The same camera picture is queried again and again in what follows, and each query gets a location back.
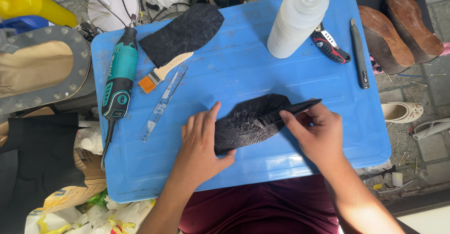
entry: white clog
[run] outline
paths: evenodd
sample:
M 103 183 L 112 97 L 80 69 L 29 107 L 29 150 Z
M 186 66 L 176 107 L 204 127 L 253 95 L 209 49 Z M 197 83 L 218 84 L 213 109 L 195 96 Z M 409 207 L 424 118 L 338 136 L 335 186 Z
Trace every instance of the white clog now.
M 424 113 L 420 104 L 408 102 L 389 102 L 381 104 L 384 120 L 393 123 L 408 123 L 417 120 Z

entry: metal frame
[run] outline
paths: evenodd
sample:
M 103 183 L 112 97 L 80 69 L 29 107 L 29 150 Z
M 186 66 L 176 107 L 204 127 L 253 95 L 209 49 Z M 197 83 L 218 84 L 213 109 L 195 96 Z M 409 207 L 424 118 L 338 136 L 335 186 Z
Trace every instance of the metal frame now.
M 70 47 L 73 54 L 73 66 L 69 76 L 54 86 L 0 98 L 0 115 L 68 99 L 86 81 L 91 61 L 90 49 L 87 41 L 72 28 L 54 25 L 8 38 L 10 44 L 19 48 L 49 41 L 62 41 Z

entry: maroon pants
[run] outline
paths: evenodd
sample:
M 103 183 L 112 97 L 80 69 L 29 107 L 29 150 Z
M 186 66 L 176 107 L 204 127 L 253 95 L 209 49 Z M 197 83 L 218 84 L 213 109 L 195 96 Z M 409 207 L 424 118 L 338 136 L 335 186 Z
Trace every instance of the maroon pants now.
M 338 219 L 321 174 L 195 192 L 183 234 L 337 234 Z

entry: yellow container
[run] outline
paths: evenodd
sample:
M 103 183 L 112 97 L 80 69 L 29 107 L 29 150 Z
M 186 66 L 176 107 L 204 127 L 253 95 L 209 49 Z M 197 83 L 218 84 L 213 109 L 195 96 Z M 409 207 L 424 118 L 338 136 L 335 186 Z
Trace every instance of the yellow container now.
M 57 25 L 76 26 L 76 18 L 69 10 L 51 0 L 0 0 L 0 17 L 10 19 L 37 15 Z

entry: teal power tool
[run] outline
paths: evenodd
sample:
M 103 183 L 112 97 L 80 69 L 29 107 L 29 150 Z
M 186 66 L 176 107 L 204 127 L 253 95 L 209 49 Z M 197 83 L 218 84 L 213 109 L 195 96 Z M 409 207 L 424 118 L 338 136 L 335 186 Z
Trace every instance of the teal power tool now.
M 106 133 L 101 162 L 102 170 L 105 170 L 104 158 L 113 137 L 114 125 L 118 119 L 123 118 L 127 113 L 138 64 L 137 31 L 134 29 L 134 22 L 132 21 L 130 26 L 125 27 L 124 30 L 112 53 L 108 80 L 102 100 L 102 115 L 108 120 L 108 132 Z

